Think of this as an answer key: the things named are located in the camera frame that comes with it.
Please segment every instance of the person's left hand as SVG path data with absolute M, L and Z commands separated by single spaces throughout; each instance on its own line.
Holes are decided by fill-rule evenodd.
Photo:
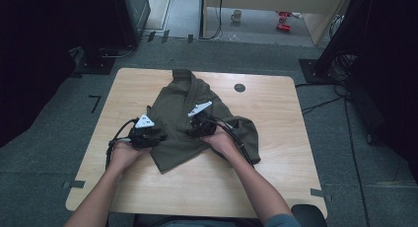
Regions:
M 110 164 L 108 169 L 115 169 L 118 172 L 123 172 L 126 168 L 132 165 L 141 155 L 149 152 L 151 147 L 143 149 L 134 149 L 129 142 L 116 141 L 111 154 Z

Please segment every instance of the black circular marker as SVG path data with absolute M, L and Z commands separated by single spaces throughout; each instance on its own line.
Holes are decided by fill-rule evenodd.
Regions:
M 241 92 L 245 91 L 245 85 L 237 84 L 237 85 L 235 85 L 234 89 L 236 89 L 237 92 L 241 93 Z

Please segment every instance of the hand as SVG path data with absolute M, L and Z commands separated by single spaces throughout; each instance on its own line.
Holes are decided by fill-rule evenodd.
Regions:
M 118 140 L 114 144 L 108 169 L 115 169 L 122 173 L 131 166 L 140 156 L 149 152 L 150 148 L 134 149 L 129 142 Z
M 220 126 L 216 127 L 215 133 L 210 136 L 201 137 L 203 141 L 211 144 L 211 146 L 219 153 L 225 155 L 230 150 L 236 150 L 233 138 Z

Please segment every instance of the red object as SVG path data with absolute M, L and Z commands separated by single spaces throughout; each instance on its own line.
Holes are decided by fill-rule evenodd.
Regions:
M 284 24 L 279 24 L 279 25 L 277 25 L 277 30 L 280 30 L 280 31 L 283 31 L 283 32 L 289 32 L 290 31 L 290 26 L 284 25 Z
M 280 22 L 280 23 L 284 23 L 284 22 L 286 21 L 286 19 L 287 19 L 287 17 L 286 17 L 286 16 L 281 15 L 281 16 L 279 17 L 279 22 Z
M 279 16 L 284 16 L 286 18 L 290 17 L 292 13 L 290 12 L 278 12 Z

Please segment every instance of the wooden table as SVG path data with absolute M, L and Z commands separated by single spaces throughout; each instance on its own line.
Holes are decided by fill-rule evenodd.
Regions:
M 293 80 L 193 73 L 211 86 L 233 114 L 255 123 L 261 157 L 255 169 L 290 206 L 313 204 L 326 216 L 323 198 L 311 195 L 311 189 L 320 189 L 320 184 Z M 107 143 L 126 121 L 143 114 L 172 79 L 172 71 L 167 70 L 119 70 L 76 177 L 85 186 L 71 189 L 66 202 L 69 210 L 77 208 L 105 171 Z M 235 91 L 238 83 L 245 85 L 244 92 Z M 232 167 L 210 149 L 163 175 L 151 156 L 144 155 L 120 180 L 110 211 L 256 217 Z

